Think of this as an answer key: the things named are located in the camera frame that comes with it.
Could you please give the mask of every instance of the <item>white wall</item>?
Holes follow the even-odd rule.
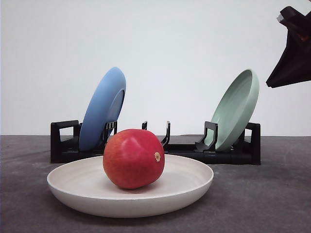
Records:
[[[127,78],[119,130],[202,133],[244,69],[260,79],[252,122],[262,135],[311,135],[311,82],[265,82],[286,44],[276,17],[308,0],[2,0],[1,134],[50,134],[83,120],[102,76]]]

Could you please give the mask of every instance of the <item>blue plate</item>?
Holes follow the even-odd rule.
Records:
[[[79,137],[80,151],[95,148],[102,142],[105,123],[116,121],[119,117],[126,90],[125,76],[114,67],[101,82],[87,107]]]

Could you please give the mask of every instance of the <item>table surface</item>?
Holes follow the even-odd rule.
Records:
[[[200,136],[172,137],[185,143]],[[211,165],[194,204],[164,215],[107,218],[77,212],[50,192],[49,136],[1,136],[1,232],[311,232],[311,137],[262,137],[261,166]]]

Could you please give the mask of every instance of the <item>black dish rack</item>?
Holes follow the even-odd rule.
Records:
[[[51,163],[68,163],[80,159],[103,155],[108,140],[108,132],[117,133],[116,121],[107,122],[102,133],[102,142],[90,151],[79,151],[79,135],[82,123],[77,120],[51,123]],[[73,127],[73,136],[61,141],[60,129]],[[147,129],[147,121],[142,123],[143,130]],[[208,129],[213,131],[213,141],[207,146],[204,140]],[[205,164],[251,164],[260,165],[260,124],[248,123],[245,129],[251,130],[251,138],[245,140],[245,130],[237,141],[226,152],[215,149],[218,137],[218,124],[206,121],[201,140],[193,144],[170,144],[171,123],[167,121],[166,135],[161,140],[166,154],[192,158]]]

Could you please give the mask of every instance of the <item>light green plate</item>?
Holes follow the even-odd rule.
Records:
[[[251,69],[243,71],[230,85],[219,102],[211,122],[218,123],[217,151],[229,150],[244,131],[255,109],[259,81]],[[210,145],[213,131],[208,130],[204,141]]]

